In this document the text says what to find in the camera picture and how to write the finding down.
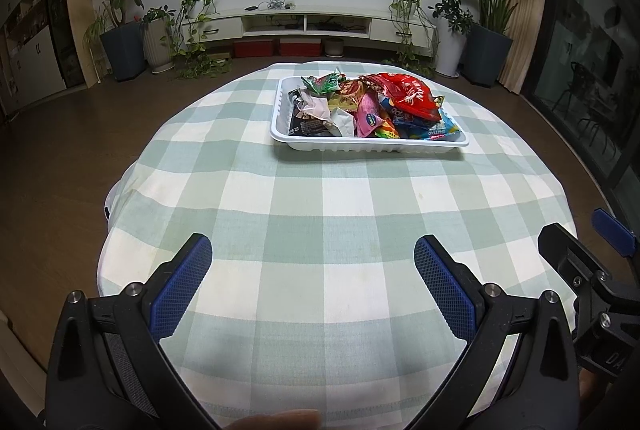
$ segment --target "screw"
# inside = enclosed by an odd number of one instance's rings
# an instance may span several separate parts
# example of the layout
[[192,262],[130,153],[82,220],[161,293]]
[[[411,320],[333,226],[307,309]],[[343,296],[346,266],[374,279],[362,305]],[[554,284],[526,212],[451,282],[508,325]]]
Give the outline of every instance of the screw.
[[72,291],[66,296],[66,301],[69,304],[77,304],[82,298],[82,291]]
[[484,292],[489,296],[496,297],[502,293],[502,289],[499,285],[490,282],[484,285]]
[[142,293],[143,284],[140,282],[131,282],[126,288],[124,288],[124,292],[129,296],[138,296]]
[[549,302],[549,304],[555,304],[559,300],[558,293],[556,293],[555,291],[551,291],[550,289],[547,289],[545,291],[545,298],[546,301]]
[[611,318],[609,318],[608,314],[602,313],[600,315],[600,325],[605,329],[608,329],[611,327]]

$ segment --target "red box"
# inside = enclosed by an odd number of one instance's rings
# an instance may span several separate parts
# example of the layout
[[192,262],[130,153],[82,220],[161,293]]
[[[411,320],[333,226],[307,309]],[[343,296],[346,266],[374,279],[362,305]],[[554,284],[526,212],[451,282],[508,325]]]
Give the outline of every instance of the red box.
[[281,38],[280,54],[282,56],[320,56],[322,41],[319,38]]
[[234,54],[236,57],[243,56],[273,56],[273,38],[260,40],[235,40]]

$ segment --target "checkered tablecloth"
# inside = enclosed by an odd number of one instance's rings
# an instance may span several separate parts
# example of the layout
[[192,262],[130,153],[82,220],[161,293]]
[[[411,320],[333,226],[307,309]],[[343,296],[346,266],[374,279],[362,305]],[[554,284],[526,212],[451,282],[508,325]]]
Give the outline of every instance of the checkered tablecloth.
[[103,295],[144,282],[193,232],[212,242],[210,271],[162,347],[220,424],[291,408],[319,409],[329,427],[409,422],[464,347],[415,270],[426,233],[481,282],[555,289],[571,314],[571,291],[536,250],[546,224],[575,233],[562,187],[475,102],[429,84],[470,137],[439,155],[298,152],[271,139],[278,80],[336,65],[398,71],[315,62],[239,78],[165,123],[114,189]]

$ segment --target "black snack package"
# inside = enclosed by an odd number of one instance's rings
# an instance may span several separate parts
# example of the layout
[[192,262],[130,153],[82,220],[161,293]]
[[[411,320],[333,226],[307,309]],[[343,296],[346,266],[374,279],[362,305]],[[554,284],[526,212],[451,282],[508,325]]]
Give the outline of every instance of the black snack package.
[[289,125],[289,136],[329,136],[333,135],[326,130],[322,120],[303,113],[298,108],[299,102],[304,102],[298,90],[289,93],[289,99],[293,106],[293,115]]

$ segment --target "brown floor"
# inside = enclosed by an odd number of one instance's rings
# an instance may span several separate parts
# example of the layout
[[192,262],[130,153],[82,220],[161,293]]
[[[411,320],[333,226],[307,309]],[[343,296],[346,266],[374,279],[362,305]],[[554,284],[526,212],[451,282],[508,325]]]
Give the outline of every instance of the brown floor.
[[[181,81],[168,72],[107,82],[33,107],[0,127],[0,309],[42,365],[67,293],[97,294],[110,187],[164,121],[211,90],[284,60],[238,59],[215,79]],[[540,115],[500,86],[437,80],[484,105],[527,141],[564,185],[580,239],[615,276],[629,280],[626,264],[590,227],[591,212],[604,201]]]

